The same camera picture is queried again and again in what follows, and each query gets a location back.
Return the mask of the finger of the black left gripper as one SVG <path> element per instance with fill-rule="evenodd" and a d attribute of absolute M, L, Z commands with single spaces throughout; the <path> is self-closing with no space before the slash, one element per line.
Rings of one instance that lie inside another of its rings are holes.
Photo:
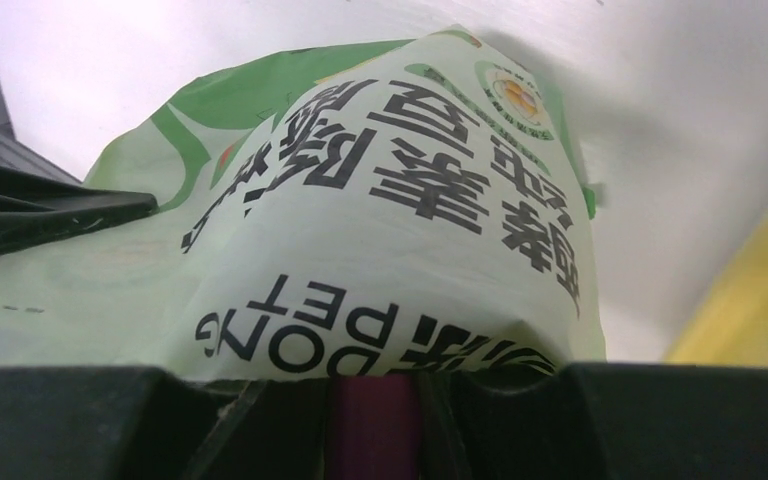
<path fill-rule="evenodd" d="M 89 189 L 0 166 L 0 256 L 146 218 L 149 193 Z"/>

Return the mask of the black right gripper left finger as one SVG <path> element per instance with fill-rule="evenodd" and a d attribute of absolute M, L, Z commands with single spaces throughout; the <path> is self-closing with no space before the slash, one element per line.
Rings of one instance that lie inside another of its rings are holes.
<path fill-rule="evenodd" d="M 311 479 L 326 382 L 0 367 L 0 479 Z"/>

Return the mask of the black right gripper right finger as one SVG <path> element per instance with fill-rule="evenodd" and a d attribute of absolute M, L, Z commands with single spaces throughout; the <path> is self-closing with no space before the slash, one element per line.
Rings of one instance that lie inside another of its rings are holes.
<path fill-rule="evenodd" d="M 768 369 L 423 373 L 431 479 L 768 479 Z"/>

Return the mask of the magenta plastic scoop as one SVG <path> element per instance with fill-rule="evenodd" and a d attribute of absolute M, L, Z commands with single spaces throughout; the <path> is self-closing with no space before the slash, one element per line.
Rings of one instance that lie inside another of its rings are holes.
<path fill-rule="evenodd" d="M 326 479 L 420 477 L 422 416 L 411 377 L 339 377 L 329 401 Z"/>

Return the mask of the green cat litter bag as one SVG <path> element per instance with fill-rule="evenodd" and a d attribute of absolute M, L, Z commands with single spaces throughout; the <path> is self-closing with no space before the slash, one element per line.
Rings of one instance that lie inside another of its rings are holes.
<path fill-rule="evenodd" d="M 561 93 L 459 27 L 198 78 L 85 186 L 149 213 L 0 255 L 0 365 L 208 383 L 606 354 Z"/>

